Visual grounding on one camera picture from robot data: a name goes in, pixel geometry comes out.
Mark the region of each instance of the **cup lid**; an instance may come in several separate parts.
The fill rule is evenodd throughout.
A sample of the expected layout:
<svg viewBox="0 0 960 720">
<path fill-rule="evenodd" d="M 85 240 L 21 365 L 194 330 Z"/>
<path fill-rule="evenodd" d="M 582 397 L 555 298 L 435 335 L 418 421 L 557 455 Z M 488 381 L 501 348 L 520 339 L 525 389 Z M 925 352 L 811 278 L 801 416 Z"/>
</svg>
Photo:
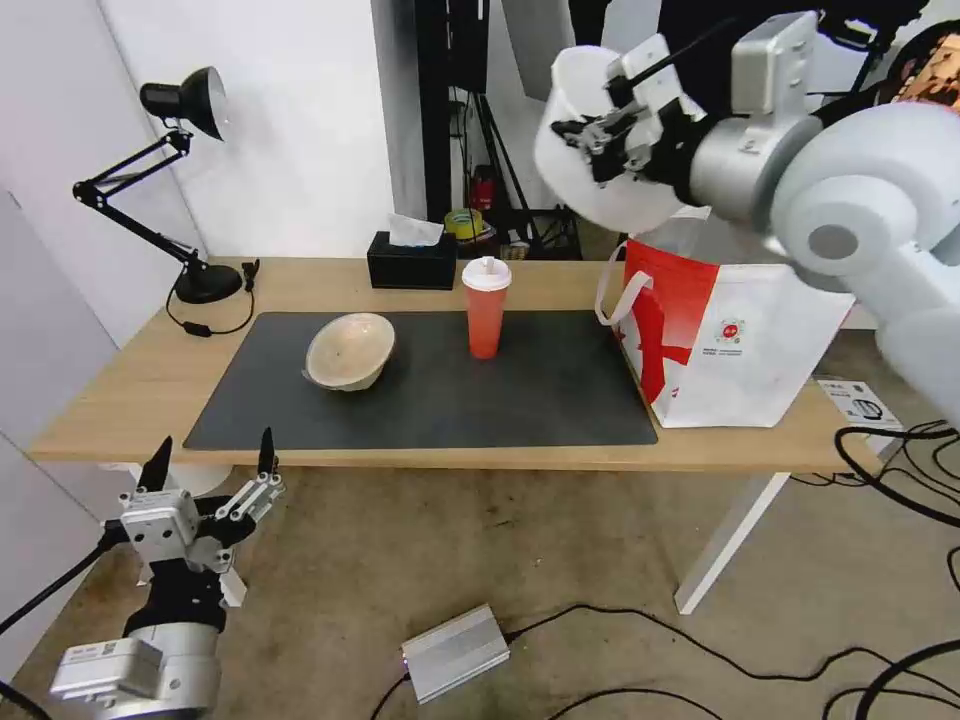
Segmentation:
<svg viewBox="0 0 960 720">
<path fill-rule="evenodd" d="M 503 290 L 513 280 L 510 266 L 491 255 L 468 262 L 461 277 L 468 288 L 482 292 Z"/>
</svg>

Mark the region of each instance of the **lamp arm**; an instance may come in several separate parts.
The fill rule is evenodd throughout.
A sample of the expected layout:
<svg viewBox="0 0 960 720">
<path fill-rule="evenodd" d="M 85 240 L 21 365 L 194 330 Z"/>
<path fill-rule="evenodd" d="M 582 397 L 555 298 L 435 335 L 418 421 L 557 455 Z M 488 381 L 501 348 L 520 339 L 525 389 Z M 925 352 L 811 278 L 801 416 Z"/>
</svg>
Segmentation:
<svg viewBox="0 0 960 720">
<path fill-rule="evenodd" d="M 126 160 L 107 168 L 99 175 L 96 175 L 89 180 L 81 180 L 78 182 L 73 186 L 73 196 L 87 207 L 92 208 L 101 215 L 110 218 L 118 225 L 129 230 L 135 235 L 140 236 L 154 247 L 162 250 L 168 255 L 172 255 L 181 263 L 189 266 L 198 262 L 202 262 L 199 260 L 196 250 L 187 250 L 182 245 L 171 240 L 165 235 L 158 233 L 155 230 L 151 230 L 146 225 L 134 220 L 126 213 L 110 205 L 109 202 L 112 196 L 116 195 L 122 190 L 125 190 L 131 185 L 137 184 L 141 180 L 144 180 L 168 165 L 173 164 L 180 158 L 189 155 L 191 137 L 192 135 L 189 132 L 181 128 L 172 130 L 160 138 L 157 142 L 145 147 L 140 152 L 131 155 Z M 164 157 L 162 160 L 139 172 L 117 175 L 120 170 L 129 167 L 138 160 L 146 157 L 150 153 L 160 150 L 165 146 L 170 146 L 173 148 L 174 154 Z M 113 187 L 110 189 L 104 189 L 101 187 L 109 184 L 113 184 Z"/>
</svg>

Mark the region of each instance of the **paper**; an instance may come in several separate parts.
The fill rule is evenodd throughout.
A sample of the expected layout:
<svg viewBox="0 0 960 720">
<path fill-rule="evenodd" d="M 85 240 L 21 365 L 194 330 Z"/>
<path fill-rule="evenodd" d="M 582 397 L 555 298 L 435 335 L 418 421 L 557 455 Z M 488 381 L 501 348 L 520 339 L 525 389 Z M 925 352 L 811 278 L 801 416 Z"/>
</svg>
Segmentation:
<svg viewBox="0 0 960 720">
<path fill-rule="evenodd" d="M 890 412 L 880 398 L 866 383 L 850 380 L 817 380 L 824 392 L 833 400 L 833 404 L 843 413 L 848 425 L 884 428 L 885 430 L 903 430 L 897 416 Z M 880 454 L 895 438 L 873 435 L 867 438 L 867 446 Z"/>
<path fill-rule="evenodd" d="M 431 247 L 440 242 L 443 225 L 415 220 L 406 215 L 387 214 L 390 244 L 400 247 Z"/>
</svg>

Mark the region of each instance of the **beige bowl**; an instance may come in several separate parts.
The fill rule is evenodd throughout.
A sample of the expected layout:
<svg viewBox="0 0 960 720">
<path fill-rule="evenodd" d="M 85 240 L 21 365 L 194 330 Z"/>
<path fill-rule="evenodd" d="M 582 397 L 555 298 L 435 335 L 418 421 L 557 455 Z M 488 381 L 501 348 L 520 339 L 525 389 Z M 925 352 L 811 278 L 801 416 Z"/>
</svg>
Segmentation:
<svg viewBox="0 0 960 720">
<path fill-rule="evenodd" d="M 338 317 L 311 341 L 303 376 L 329 390 L 366 390 L 380 377 L 396 337 L 393 325 L 381 315 Z"/>
</svg>

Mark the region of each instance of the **bag logo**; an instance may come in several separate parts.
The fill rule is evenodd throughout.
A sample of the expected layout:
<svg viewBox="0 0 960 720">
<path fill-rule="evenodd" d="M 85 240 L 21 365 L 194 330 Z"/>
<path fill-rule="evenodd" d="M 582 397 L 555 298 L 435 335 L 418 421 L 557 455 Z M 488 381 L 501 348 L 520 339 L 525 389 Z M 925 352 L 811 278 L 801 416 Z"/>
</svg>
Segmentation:
<svg viewBox="0 0 960 720">
<path fill-rule="evenodd" d="M 739 344 L 743 335 L 743 320 L 730 319 L 720 322 L 717 342 Z"/>
</svg>

